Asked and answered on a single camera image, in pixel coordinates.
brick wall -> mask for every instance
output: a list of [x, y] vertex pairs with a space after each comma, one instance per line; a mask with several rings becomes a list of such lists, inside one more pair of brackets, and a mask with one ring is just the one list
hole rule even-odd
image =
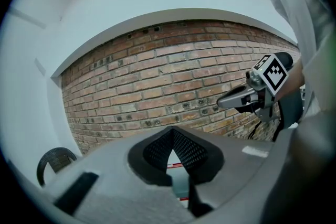
[[[259, 122], [216, 105], [244, 81], [263, 54], [298, 48], [263, 30], [193, 20], [151, 26], [115, 38], [74, 62], [62, 74], [63, 101], [83, 153], [102, 143], [164, 125], [182, 125], [246, 138]], [[276, 128], [262, 124], [268, 139]]]

white wall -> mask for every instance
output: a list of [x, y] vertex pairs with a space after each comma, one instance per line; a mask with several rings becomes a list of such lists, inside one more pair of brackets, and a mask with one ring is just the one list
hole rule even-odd
[[[70, 1], [15, 0], [0, 33], [1, 148], [36, 185], [37, 164], [49, 149], [65, 146], [80, 155], [61, 107], [61, 90], [36, 62], [38, 51], [48, 46], [39, 38], [59, 23]], [[61, 116], [53, 117], [57, 106]]]
[[125, 32], [180, 19], [223, 19], [295, 36], [269, 0], [15, 0], [0, 32], [0, 139], [33, 183], [49, 149], [80, 155], [62, 106], [59, 75]]

red stripe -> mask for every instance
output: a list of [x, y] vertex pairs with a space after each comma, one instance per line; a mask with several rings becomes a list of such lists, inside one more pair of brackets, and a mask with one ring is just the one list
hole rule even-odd
[[179, 167], [183, 167], [182, 163], [173, 163], [173, 165], [167, 167], [167, 169], [171, 169], [171, 168], [179, 168]]

